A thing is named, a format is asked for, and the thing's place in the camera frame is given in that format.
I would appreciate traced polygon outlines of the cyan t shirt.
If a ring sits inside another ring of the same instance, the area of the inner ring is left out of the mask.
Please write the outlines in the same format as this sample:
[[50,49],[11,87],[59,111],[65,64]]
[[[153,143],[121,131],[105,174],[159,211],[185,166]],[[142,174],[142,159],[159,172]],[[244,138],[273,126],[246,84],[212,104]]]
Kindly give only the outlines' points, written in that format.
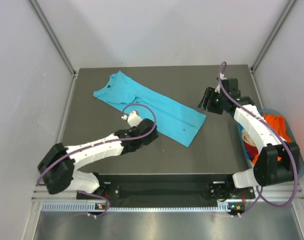
[[153,120],[156,115],[157,130],[186,147],[206,119],[206,115],[139,84],[121,71],[110,75],[106,86],[93,96],[127,114],[137,110],[143,119]]

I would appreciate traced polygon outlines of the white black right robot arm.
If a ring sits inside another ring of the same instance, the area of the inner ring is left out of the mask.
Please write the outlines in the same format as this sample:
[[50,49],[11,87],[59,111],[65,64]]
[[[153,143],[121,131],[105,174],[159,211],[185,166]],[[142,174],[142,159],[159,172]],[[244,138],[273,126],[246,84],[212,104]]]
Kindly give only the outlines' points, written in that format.
[[298,145],[277,136],[267,126],[252,99],[241,96],[237,79],[224,79],[216,88],[207,87],[198,107],[215,114],[230,114],[248,133],[258,151],[258,158],[251,169],[227,177],[225,192],[229,197],[238,197],[244,188],[294,180],[297,171],[293,167],[299,163]]

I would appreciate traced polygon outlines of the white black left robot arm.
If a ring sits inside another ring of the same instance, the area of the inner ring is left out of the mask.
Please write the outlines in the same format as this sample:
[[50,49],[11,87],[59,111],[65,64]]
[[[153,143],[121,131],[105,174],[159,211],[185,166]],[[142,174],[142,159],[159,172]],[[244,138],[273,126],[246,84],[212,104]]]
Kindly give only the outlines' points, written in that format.
[[77,191],[94,198],[104,195],[105,186],[96,172],[79,169],[96,161],[135,152],[158,138],[157,126],[145,118],[130,129],[118,130],[109,136],[77,146],[57,143],[38,165],[41,180],[51,195]]

